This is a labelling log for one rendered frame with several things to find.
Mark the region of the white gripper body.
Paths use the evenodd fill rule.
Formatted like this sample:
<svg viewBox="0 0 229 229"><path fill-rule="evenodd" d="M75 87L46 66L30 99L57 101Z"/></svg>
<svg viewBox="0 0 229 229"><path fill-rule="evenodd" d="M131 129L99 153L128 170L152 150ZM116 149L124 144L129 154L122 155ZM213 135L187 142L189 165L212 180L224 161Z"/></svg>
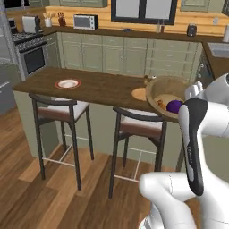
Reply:
<svg viewBox="0 0 229 229"><path fill-rule="evenodd" d="M201 83L192 84L185 90L185 99L189 100L191 98L201 98L202 91L203 87Z"/></svg>

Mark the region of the purple eggplant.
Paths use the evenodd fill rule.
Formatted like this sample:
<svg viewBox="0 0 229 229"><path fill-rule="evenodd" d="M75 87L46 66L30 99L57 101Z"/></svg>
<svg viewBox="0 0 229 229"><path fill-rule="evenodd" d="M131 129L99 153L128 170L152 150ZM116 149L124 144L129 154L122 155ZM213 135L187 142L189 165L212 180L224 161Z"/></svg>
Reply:
<svg viewBox="0 0 229 229"><path fill-rule="evenodd" d="M183 102L181 100L171 100L167 105L166 105L166 110L168 112L178 114L179 109L182 106Z"/></svg>

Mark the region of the wooden bowl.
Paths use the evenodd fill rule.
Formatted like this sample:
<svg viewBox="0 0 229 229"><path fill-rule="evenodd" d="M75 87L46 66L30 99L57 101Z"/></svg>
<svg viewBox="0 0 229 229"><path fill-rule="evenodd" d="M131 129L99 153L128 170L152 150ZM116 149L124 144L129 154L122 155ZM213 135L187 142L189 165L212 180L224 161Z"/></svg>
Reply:
<svg viewBox="0 0 229 229"><path fill-rule="evenodd" d="M168 122L177 123L178 114L168 112L157 104L158 100L162 100L166 106L172 100L185 101L185 90L191 84L179 77L159 76L151 80L146 86L146 99L153 107L154 112L162 116Z"/></svg>

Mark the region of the grey steel fridge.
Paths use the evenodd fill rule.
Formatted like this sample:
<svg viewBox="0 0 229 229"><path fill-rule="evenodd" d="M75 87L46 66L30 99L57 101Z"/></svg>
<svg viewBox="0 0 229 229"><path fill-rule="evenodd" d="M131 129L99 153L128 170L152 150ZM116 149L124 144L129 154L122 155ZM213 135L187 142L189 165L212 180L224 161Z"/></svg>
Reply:
<svg viewBox="0 0 229 229"><path fill-rule="evenodd" d="M4 10L0 10L0 115L14 108L13 86L21 82L15 44Z"/></svg>

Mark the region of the grey sink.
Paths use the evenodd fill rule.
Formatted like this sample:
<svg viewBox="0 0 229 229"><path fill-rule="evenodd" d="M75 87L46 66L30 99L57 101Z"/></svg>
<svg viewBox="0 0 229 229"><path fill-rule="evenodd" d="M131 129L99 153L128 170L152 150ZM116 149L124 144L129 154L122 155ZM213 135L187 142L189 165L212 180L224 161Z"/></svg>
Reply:
<svg viewBox="0 0 229 229"><path fill-rule="evenodd" d="M220 58L229 58L229 44L228 43L212 43L208 42L209 49L212 56Z"/></svg>

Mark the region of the dark grey jar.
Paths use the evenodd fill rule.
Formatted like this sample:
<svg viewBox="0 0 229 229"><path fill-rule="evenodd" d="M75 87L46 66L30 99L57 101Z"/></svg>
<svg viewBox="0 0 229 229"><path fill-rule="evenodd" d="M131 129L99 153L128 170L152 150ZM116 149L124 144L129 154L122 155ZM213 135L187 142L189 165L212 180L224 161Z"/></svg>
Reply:
<svg viewBox="0 0 229 229"><path fill-rule="evenodd" d="M197 33L197 25L190 23L187 27L187 36L188 37L195 37Z"/></svg>

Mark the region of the dark stool with white seat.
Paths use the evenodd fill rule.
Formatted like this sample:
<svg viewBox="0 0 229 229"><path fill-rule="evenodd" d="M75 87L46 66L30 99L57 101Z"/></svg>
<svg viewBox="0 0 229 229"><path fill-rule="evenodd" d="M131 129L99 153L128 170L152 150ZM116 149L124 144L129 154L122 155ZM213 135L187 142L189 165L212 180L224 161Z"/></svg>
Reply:
<svg viewBox="0 0 229 229"><path fill-rule="evenodd" d="M116 112L116 121L108 192L109 199L113 196L118 143L124 140L123 166L126 166L129 138L131 136L148 138L157 148L154 171L160 172L167 129L167 121L155 113L131 109L126 110L120 107L114 107L113 110Z"/></svg>
<svg viewBox="0 0 229 229"><path fill-rule="evenodd" d="M81 173L80 173L80 162L79 162L75 124L79 121L79 119L82 117L83 114L86 114L88 136L89 136L90 158L94 159L92 132L91 132L91 124L90 124L90 116L89 116L89 103L64 99L64 98L47 99L32 93L29 93L29 97L31 98L32 101L37 145L38 145L38 159L39 159L40 173L42 179L45 180L46 177L45 177L45 166L44 166L45 158L43 157L43 150L41 145L40 127L46 123L51 123L54 121L60 122L64 154L59 160L54 160L54 163L63 165L64 164L63 159L67 153L64 124L67 123L72 133L74 164L72 165L66 163L66 165L73 166L75 168L77 187L78 190L80 191Z"/></svg>

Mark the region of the white paper towel roll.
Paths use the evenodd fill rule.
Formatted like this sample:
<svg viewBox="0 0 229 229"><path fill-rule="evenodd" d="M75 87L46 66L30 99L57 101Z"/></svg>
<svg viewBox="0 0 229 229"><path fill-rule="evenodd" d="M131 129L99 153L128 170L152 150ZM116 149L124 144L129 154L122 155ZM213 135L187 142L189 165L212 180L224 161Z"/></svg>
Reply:
<svg viewBox="0 0 229 229"><path fill-rule="evenodd" d="M226 42L226 43L229 42L229 24L225 26L225 34L223 37L223 42Z"/></svg>

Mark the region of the white microwave oven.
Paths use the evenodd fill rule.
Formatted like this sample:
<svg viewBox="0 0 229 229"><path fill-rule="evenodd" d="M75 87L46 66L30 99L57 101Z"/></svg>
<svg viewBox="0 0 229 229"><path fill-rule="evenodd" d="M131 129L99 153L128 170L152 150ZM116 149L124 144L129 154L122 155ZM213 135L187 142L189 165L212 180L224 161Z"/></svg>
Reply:
<svg viewBox="0 0 229 229"><path fill-rule="evenodd" d="M95 14L74 14L73 27L77 30L96 30L98 16Z"/></svg>

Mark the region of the brown knife block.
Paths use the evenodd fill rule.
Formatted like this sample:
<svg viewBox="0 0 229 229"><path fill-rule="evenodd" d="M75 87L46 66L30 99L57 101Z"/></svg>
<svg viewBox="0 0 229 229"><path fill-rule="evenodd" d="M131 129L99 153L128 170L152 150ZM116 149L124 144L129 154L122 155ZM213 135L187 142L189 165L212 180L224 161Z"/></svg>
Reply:
<svg viewBox="0 0 229 229"><path fill-rule="evenodd" d="M58 13L58 21L59 21L60 26L62 26L62 27L66 26L66 22L65 22L65 18L64 18L63 13Z"/></svg>

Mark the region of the white pot with tools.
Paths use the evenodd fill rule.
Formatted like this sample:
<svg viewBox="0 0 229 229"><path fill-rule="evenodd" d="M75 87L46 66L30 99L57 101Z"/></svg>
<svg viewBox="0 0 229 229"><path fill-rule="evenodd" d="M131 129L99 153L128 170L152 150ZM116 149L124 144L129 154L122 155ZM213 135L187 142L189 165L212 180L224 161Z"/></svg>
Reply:
<svg viewBox="0 0 229 229"><path fill-rule="evenodd" d="M55 14L54 13L44 13L43 16L45 19L45 25L47 27L51 27L52 26L52 18L55 16Z"/></svg>

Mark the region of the steel oven with hob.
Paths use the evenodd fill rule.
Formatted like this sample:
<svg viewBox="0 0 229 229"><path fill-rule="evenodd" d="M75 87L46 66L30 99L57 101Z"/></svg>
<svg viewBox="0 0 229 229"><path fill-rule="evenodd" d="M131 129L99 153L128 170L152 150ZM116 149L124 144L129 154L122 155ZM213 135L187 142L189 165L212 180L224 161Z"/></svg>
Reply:
<svg viewBox="0 0 229 229"><path fill-rule="evenodd" d="M15 33L13 42L23 81L47 65L47 42L42 33Z"/></svg>

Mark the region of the white toaster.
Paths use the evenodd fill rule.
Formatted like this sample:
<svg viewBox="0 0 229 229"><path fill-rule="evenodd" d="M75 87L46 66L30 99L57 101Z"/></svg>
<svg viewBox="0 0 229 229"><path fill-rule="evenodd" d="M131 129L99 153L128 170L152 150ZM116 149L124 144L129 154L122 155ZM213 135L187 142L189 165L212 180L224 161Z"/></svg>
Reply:
<svg viewBox="0 0 229 229"><path fill-rule="evenodd" d="M22 26L26 33L39 33L40 19L38 16L24 15L22 17Z"/></svg>

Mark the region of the black coffee machine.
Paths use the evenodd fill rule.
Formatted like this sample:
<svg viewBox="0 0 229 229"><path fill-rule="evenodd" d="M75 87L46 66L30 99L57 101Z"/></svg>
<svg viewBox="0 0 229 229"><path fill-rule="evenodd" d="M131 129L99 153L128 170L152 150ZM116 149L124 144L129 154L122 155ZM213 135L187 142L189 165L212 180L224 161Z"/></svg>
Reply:
<svg viewBox="0 0 229 229"><path fill-rule="evenodd" d="M12 34L18 33L16 22L14 18L8 19Z"/></svg>

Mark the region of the green wall cupboard run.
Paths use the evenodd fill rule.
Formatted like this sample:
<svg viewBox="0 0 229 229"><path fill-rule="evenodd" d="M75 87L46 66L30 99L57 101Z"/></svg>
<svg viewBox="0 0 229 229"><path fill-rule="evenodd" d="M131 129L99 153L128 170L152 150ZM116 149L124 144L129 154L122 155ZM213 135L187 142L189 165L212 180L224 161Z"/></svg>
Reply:
<svg viewBox="0 0 229 229"><path fill-rule="evenodd" d="M28 0L30 7L107 7L107 0Z"/></svg>

